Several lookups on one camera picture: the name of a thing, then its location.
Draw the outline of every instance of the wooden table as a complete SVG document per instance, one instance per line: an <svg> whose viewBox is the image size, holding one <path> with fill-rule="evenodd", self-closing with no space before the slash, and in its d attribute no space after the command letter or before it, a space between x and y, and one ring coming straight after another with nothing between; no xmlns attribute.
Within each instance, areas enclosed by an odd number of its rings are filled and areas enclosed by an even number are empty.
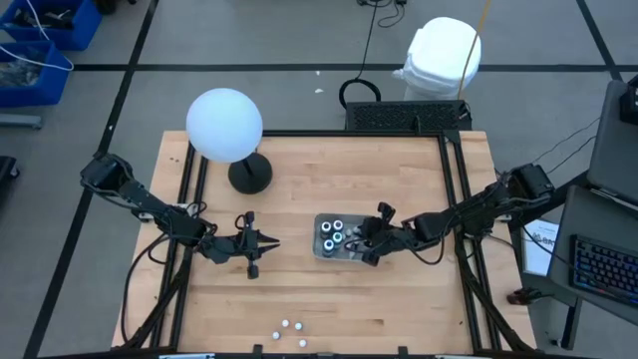
<svg viewBox="0 0 638 359"><path fill-rule="evenodd" d="M462 133L473 192L493 182L494 170L485 133ZM166 132L159 149L151 191L175 202L187 148L184 132ZM219 224L218 234L236 233L233 222L247 210L255 228L279 238L281 246L258 261L260 276L246 278L246 259L215 265L200 255L193 262L180 351L250 352L397 352L472 353L453 237L446 238L445 257L436 266L420 263L409 251L382 257L378 267L316 259L311 252L313 220L319 212L376 215L382 200L397 209L395 220L448 207L436 139L427 138L264 138L258 151L273 166L270 187L256 195L233 190L228 165L209 163L202 215ZM462 198L454 152L449 147ZM196 171L198 159L193 168ZM194 178L190 184L194 193ZM509 236L498 224L495 235ZM159 231L142 224L136 254ZM155 255L163 258L166 246ZM507 304L505 296L520 288L513 251L494 240L483 242L493 301L509 324L535 347L526 307ZM433 260L439 248L422 252ZM162 266L142 260L130 289L127 327L131 335L155 305ZM478 319L483 347L489 346L484 315ZM167 311L163 343L172 320ZM301 321L303 331L282 328L282 319ZM282 338L271 338L279 331ZM308 346L300 348L299 339ZM116 330L114 344L122 342Z"/></svg>

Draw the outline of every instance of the black keyboard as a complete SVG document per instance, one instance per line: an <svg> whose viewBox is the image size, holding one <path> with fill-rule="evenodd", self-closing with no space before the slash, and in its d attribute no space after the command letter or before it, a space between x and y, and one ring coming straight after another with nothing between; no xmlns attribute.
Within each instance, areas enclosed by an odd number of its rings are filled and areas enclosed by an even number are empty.
<svg viewBox="0 0 638 359"><path fill-rule="evenodd" d="M579 234L571 240L571 286L638 306L638 253Z"/></svg>

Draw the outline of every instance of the lamp base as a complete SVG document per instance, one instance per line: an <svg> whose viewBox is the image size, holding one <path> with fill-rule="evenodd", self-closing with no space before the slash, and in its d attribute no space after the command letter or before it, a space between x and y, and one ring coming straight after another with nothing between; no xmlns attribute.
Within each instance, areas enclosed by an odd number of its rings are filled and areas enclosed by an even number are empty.
<svg viewBox="0 0 638 359"><path fill-rule="evenodd" d="M258 153L252 153L228 168L230 184L241 193L256 194L265 190L272 180L270 161Z"/></svg>

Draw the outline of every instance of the blue bin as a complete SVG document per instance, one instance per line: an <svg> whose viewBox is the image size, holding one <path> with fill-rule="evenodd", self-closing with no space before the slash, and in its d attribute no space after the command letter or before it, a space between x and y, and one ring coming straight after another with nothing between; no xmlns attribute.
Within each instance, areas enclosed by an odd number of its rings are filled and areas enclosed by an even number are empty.
<svg viewBox="0 0 638 359"><path fill-rule="evenodd" d="M96 9L93 0L31 0L31 4L33 4L36 11L43 5L67 6L76 9L76 15L73 18L73 30L44 29L47 36L60 50L77 51L88 48L102 21L102 15ZM11 25L11 21L18 9L31 13L31 8L26 0L14 0L0 18L0 30L9 33L16 41L46 40L37 27L27 28Z"/></svg>
<svg viewBox="0 0 638 359"><path fill-rule="evenodd" d="M18 56L28 54L28 49L47 54L46 64L68 68L69 62L56 49L51 41L33 41L11 44L1 44ZM14 61L11 56L0 51L0 62ZM43 67L38 82L32 86L0 87L0 107L21 107L38 105L55 105L60 102L69 72Z"/></svg>

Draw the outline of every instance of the white bucket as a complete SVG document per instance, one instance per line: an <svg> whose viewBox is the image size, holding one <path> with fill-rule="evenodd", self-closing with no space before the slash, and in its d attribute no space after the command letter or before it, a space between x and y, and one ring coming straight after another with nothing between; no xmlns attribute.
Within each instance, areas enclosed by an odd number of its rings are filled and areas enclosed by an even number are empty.
<svg viewBox="0 0 638 359"><path fill-rule="evenodd" d="M454 100L459 93L463 68L466 65L475 29L447 17L429 21L417 30L404 68L393 75L408 84L405 101ZM477 73L480 63L480 38L472 51L465 88Z"/></svg>

